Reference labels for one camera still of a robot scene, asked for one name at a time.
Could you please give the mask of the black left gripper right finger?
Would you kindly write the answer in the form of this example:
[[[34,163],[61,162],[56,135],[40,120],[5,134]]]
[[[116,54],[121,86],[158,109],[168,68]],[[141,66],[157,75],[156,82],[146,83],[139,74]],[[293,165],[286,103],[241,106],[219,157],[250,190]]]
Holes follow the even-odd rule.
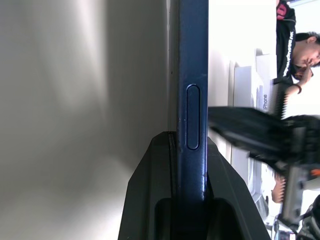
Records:
[[[210,221],[206,240],[271,240],[245,181],[207,140]]]

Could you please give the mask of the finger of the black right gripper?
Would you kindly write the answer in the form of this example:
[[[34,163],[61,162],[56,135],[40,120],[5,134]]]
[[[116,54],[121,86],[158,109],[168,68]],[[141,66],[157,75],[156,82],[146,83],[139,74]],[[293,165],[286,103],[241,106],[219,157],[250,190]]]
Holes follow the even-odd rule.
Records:
[[[272,138],[282,131],[282,121],[250,107],[215,106],[208,108],[208,127],[225,139]]]
[[[264,137],[258,137],[252,131],[217,126],[212,126],[211,129],[236,148],[249,152],[249,155],[254,159],[275,162],[282,158],[280,147]]]

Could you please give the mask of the white iPhone boxes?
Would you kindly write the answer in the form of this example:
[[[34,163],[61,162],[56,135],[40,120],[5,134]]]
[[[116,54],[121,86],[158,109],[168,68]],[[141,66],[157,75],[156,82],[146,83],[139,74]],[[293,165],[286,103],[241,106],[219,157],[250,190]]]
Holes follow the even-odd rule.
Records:
[[[269,110],[271,83],[263,80],[251,66],[238,66],[234,69],[233,106],[255,108],[263,112]],[[242,177],[254,199],[263,194],[263,163],[249,157],[249,153],[235,146],[231,147],[230,163]]]

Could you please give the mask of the person in black shirt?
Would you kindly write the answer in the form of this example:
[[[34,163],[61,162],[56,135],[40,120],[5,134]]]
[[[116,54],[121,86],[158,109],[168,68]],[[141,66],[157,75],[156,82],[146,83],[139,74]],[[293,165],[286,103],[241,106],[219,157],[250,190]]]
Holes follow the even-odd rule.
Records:
[[[273,83],[284,84],[288,95],[297,95],[313,77],[312,68],[320,66],[320,34],[296,33],[295,10],[286,0],[276,4],[276,70]]]

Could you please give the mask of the white phone box base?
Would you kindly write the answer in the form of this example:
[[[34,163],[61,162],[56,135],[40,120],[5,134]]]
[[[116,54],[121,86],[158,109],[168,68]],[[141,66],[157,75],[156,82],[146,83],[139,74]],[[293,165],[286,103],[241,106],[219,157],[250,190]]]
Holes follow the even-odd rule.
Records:
[[[255,50],[255,69],[262,80],[273,80],[277,77],[277,56],[275,53],[264,53],[260,48]]]

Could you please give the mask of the dark blue smartphone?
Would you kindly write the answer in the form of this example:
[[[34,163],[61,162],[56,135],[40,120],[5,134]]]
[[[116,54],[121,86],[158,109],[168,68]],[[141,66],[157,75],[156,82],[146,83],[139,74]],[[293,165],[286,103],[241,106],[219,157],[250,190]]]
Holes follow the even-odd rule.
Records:
[[[209,0],[170,0],[169,16],[176,83],[171,240],[206,240]]]

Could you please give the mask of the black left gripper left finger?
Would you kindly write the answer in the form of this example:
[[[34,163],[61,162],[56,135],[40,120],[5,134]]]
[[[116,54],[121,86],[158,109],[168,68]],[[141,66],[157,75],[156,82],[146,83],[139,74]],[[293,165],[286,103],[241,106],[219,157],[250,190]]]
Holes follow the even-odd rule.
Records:
[[[128,182],[117,240],[171,240],[175,159],[175,132],[152,138]]]

